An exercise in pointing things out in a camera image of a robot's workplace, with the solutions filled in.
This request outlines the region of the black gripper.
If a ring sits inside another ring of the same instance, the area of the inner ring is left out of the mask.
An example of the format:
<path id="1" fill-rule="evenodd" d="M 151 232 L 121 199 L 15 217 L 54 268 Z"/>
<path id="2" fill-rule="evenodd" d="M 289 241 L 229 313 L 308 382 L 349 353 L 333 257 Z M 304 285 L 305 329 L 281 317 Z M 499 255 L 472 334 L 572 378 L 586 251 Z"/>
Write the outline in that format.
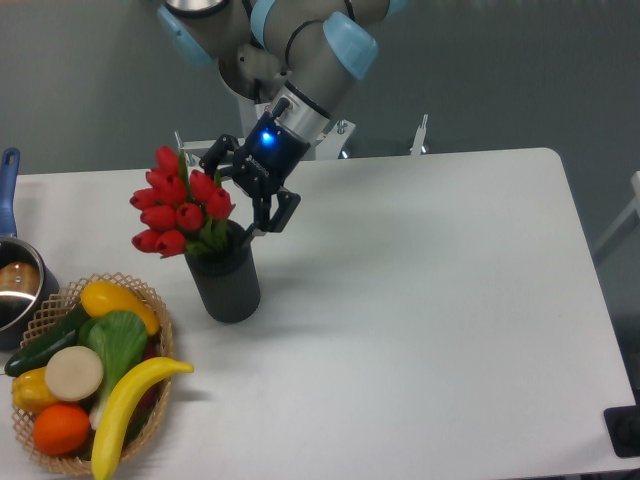
<path id="1" fill-rule="evenodd" d="M 300 140 L 265 112 L 242 146 L 235 136 L 222 134 L 201 157 L 199 166 L 206 175 L 230 175 L 253 199 L 253 222 L 243 234 L 243 247 L 256 237 L 283 232 L 301 196 L 282 186 L 309 148 L 309 142 Z M 274 194 L 277 208 L 271 213 Z"/>

